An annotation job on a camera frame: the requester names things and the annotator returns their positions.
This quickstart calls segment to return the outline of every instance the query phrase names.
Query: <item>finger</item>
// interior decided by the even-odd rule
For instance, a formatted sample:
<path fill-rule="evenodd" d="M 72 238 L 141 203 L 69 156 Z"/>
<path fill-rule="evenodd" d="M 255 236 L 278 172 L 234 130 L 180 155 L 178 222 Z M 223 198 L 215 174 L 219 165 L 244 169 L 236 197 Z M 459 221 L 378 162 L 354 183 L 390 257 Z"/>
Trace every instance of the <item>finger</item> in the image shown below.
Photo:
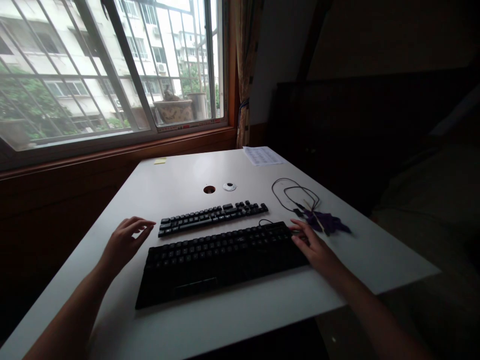
<path fill-rule="evenodd" d="M 301 240 L 298 236 L 292 236 L 291 239 L 293 240 L 293 243 L 300 249 L 300 251 L 303 253 L 303 255 L 306 256 L 308 261 L 312 258 L 314 255 L 314 251 L 309 248 L 309 246 Z"/>
<path fill-rule="evenodd" d="M 142 231 L 140 235 L 135 240 L 135 245 L 140 247 L 144 243 L 144 241 L 149 237 L 150 232 L 153 230 L 154 226 L 149 226 L 145 230 Z"/>
<path fill-rule="evenodd" d="M 129 219 L 126 219 L 126 221 L 123 223 L 122 225 L 122 228 L 127 228 L 129 227 L 131 224 L 137 222 L 138 220 L 145 220 L 144 218 L 142 217 L 138 217 L 138 216 L 132 216 L 131 218 Z"/>
<path fill-rule="evenodd" d="M 135 221 L 133 224 L 127 226 L 127 227 L 124 228 L 123 230 L 124 230 L 128 235 L 132 235 L 135 230 L 138 230 L 138 229 L 139 229 L 140 227 L 142 227 L 142 226 L 150 227 L 150 226 L 153 226 L 153 225 L 155 225 L 155 224 L 156 224 L 156 222 L 154 222 L 154 221 L 149 221 L 149 220 L 141 219 L 141 220 Z"/>
<path fill-rule="evenodd" d="M 308 238 L 308 241 L 310 242 L 310 247 L 312 247 L 312 249 L 317 251 L 322 249 L 323 241 L 318 237 L 310 225 L 297 219 L 290 219 L 290 221 L 298 225 L 303 230 Z"/>
<path fill-rule="evenodd" d="M 118 226 L 116 227 L 117 229 L 121 229 L 122 228 L 122 225 L 125 224 L 125 222 L 128 220 L 128 218 L 125 218 L 121 221 L 121 223 L 118 224 Z"/>

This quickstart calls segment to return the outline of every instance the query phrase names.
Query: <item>potted plant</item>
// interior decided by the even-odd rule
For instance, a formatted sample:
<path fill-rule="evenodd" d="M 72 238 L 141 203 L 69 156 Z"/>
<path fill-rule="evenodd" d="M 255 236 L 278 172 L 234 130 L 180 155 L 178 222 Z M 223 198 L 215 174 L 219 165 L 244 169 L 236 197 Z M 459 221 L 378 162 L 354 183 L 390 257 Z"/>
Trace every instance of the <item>potted plant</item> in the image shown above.
<path fill-rule="evenodd" d="M 169 85 L 163 92 L 163 101 L 154 101 L 153 105 L 166 124 L 184 123 L 193 120 L 192 100 L 181 100 L 169 91 Z"/>

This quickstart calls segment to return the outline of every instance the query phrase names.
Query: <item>hand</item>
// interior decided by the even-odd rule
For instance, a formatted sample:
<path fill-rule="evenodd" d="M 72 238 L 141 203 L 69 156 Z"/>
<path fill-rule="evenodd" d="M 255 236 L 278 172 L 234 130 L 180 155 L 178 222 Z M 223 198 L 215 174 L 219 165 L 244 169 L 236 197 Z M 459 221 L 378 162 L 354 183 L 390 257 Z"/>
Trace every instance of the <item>hand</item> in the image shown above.
<path fill-rule="evenodd" d="M 123 220 L 111 234 L 98 262 L 101 272 L 110 276 L 113 280 L 134 257 L 155 224 L 154 221 L 148 221 L 137 216 Z M 137 238 L 132 236 L 140 232 L 141 234 Z"/>
<path fill-rule="evenodd" d="M 353 276 L 310 225 L 296 219 L 290 219 L 290 221 L 295 224 L 289 227 L 290 230 L 300 232 L 293 235 L 291 239 L 306 256 L 311 266 L 334 288 L 338 289 L 342 282 Z M 302 238 L 307 238 L 310 246 Z"/>

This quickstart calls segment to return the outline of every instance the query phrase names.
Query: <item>cable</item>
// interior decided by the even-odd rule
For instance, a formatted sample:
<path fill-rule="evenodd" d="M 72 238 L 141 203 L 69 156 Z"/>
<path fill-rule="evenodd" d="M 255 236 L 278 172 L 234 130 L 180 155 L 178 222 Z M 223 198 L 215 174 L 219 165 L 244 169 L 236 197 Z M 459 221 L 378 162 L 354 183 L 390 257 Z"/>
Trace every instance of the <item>cable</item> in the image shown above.
<path fill-rule="evenodd" d="M 302 189 L 310 197 L 310 199 L 313 200 L 312 209 L 315 209 L 320 204 L 320 198 L 318 197 L 318 195 L 316 193 L 314 193 L 312 190 L 310 190 L 309 188 L 306 188 L 306 187 L 303 187 L 303 186 L 290 186 L 290 187 L 284 188 L 283 193 L 285 194 L 285 196 L 288 198 L 288 200 L 290 200 L 292 203 L 296 204 L 299 208 L 302 208 L 302 206 L 299 203 L 293 201 L 290 198 L 290 196 L 287 195 L 287 190 L 288 189 Z M 307 193 L 306 190 L 308 190 L 313 195 L 315 195 L 316 200 L 309 193 Z"/>
<path fill-rule="evenodd" d="M 270 220 L 268 220 L 268 219 L 260 219 L 260 221 L 258 222 L 258 226 L 260 226 L 260 223 L 261 223 L 262 221 L 268 221 L 270 224 L 273 224 L 273 223 L 274 223 L 273 221 L 270 221 Z"/>
<path fill-rule="evenodd" d="M 319 203 L 320 203 L 320 197 L 319 197 L 316 193 L 314 193 L 312 190 L 310 190 L 310 189 L 308 189 L 308 188 L 306 188 L 306 187 L 301 186 L 298 182 L 296 182 L 295 180 L 292 180 L 292 179 L 290 179 L 290 178 L 288 178 L 288 177 L 281 177 L 281 178 L 279 178 L 279 179 L 277 179 L 277 180 L 275 180 L 275 181 L 273 182 L 273 184 L 271 185 L 271 192 L 273 193 L 273 195 L 275 195 L 276 199 L 278 200 L 278 202 L 280 203 L 280 205 L 283 206 L 284 209 L 288 210 L 289 212 L 295 213 L 294 210 L 289 209 L 288 207 L 286 207 L 286 206 L 282 203 L 282 201 L 279 199 L 279 197 L 277 196 L 277 194 L 276 194 L 275 191 L 274 191 L 274 186 L 275 186 L 275 184 L 278 183 L 278 182 L 281 181 L 281 180 L 288 180 L 288 181 L 291 181 L 292 183 L 295 183 L 295 184 L 296 184 L 296 186 L 291 186 L 291 187 L 285 188 L 285 189 L 283 190 L 283 193 L 286 195 L 286 197 L 287 197 L 292 203 L 294 203 L 295 205 L 297 205 L 300 209 L 304 209 L 305 207 L 302 206 L 301 204 L 293 201 L 293 200 L 287 195 L 287 190 L 288 190 L 288 189 L 293 189 L 293 188 L 300 188 L 300 189 L 302 189 L 303 192 L 304 192 L 305 194 L 307 194 L 307 195 L 313 200 L 313 205 L 312 205 L 312 208 L 313 208 L 313 209 L 315 209 L 315 208 L 319 205 Z M 315 199 L 307 192 L 307 190 L 308 190 L 309 192 L 311 192 L 313 195 L 315 195 L 315 197 L 317 198 L 317 200 L 315 200 Z"/>

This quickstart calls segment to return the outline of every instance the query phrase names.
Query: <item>wall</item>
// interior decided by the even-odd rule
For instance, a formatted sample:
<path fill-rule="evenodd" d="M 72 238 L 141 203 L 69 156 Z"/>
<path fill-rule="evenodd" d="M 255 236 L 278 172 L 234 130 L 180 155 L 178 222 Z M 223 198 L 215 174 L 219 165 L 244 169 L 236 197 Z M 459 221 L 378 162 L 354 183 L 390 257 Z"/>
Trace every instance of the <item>wall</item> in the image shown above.
<path fill-rule="evenodd" d="M 317 0 L 265 0 L 250 91 L 251 125 L 267 122 L 277 83 L 296 80 L 316 4 Z"/>
<path fill-rule="evenodd" d="M 334 0 L 308 80 L 465 67 L 479 49 L 473 0 Z"/>

